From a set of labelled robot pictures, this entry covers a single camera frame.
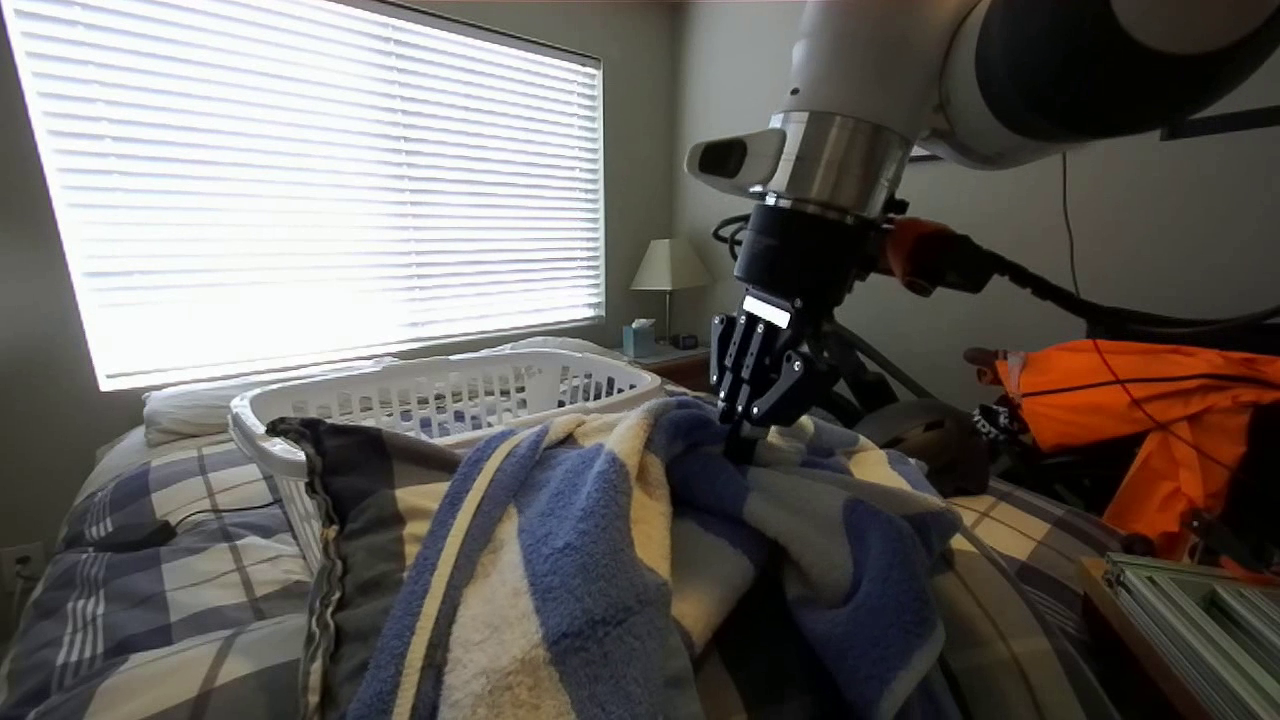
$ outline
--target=striped towel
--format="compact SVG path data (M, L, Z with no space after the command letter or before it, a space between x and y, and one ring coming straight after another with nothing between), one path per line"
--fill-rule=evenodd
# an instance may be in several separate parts
M719 454L697 398L462 454L352 714L957 714L928 595L957 516L853 430Z

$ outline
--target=window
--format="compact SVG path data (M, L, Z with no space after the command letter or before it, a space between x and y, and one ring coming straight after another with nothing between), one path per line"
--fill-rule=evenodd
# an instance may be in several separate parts
M599 67L332 0L5 0L100 388L603 311Z

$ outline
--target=orange jacket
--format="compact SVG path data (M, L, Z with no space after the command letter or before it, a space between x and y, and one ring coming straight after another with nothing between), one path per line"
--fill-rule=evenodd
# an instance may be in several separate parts
M1221 516L1254 404L1280 404L1280 355L1188 344L1070 340L995 364L1042 451L1149 434L1104 522L1188 553L1188 522Z

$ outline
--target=gray wall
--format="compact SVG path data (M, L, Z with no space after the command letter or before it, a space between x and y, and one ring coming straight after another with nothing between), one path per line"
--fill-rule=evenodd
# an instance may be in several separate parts
M677 9L658 0L418 0L472 24L539 34L603 59L609 320L637 315L628 279L642 238L673 222ZM102 439L135 422L93 388L30 132L8 53L0 98L0 549L45 538Z
M787 86L787 47L799 0L693 0L683 9L680 147L764 129ZM1280 102L1280 57L1222 107ZM913 165L901 196L914 216L945 219L1021 264L1067 279L1063 159L1013 170ZM1157 311L1249 311L1280 304L1280 132L1159 145L1152 134L1070 147L1067 199L1083 294ZM709 235L749 202L677 178L677 231ZM719 285L686 298L686 320L736 304L728 258ZM914 298L893 279L869 279L840 320L949 398L980 398L963 349L1030 349L1067 340L1078 325L995 285L984 294Z

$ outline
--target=white laundry basket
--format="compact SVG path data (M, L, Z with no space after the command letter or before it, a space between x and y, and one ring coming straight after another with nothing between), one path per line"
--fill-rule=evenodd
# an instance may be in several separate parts
M490 427L566 406L624 406L657 390L658 374L609 355L484 351L256 388L233 398L233 434L256 451L268 475L298 475L303 451L268 434L276 415L374 422L434 443L468 443Z

